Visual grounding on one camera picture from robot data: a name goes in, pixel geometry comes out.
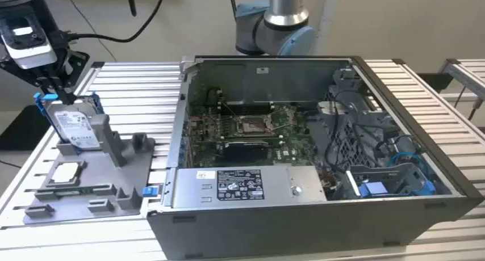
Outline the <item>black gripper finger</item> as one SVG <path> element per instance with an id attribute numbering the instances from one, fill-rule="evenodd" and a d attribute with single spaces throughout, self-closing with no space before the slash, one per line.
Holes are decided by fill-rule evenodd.
<path id="1" fill-rule="evenodd" d="M 76 77 L 67 75 L 66 73 L 59 74 L 56 79 L 56 93 L 62 102 L 66 105 L 72 105 L 76 99 L 74 94 L 74 88 L 76 84 Z"/>
<path id="2" fill-rule="evenodd" d="M 51 74 L 43 74 L 40 73 L 37 75 L 37 82 L 39 82 L 39 87 L 43 91 L 44 94 L 56 94 L 56 81 L 55 81 L 55 76 Z"/>

